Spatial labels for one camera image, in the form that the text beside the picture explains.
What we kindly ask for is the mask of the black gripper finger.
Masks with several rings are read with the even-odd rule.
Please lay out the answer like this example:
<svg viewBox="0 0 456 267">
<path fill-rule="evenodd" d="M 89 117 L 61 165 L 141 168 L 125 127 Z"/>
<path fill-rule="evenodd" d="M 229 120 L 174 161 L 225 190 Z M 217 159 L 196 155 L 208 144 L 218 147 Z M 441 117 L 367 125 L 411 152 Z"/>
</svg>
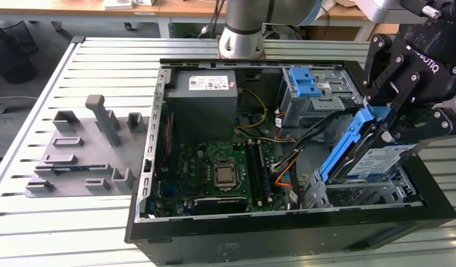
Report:
<svg viewBox="0 0 456 267">
<path fill-rule="evenodd" d="M 401 145 L 419 152 L 430 143 L 456 138 L 456 112 L 447 107 L 413 108 L 399 114 L 385 130 Z"/>
<path fill-rule="evenodd" d="M 417 59 L 415 52 L 399 36 L 373 36 L 362 78 L 369 107 L 387 107 L 393 113 L 421 113 Z"/>
</svg>

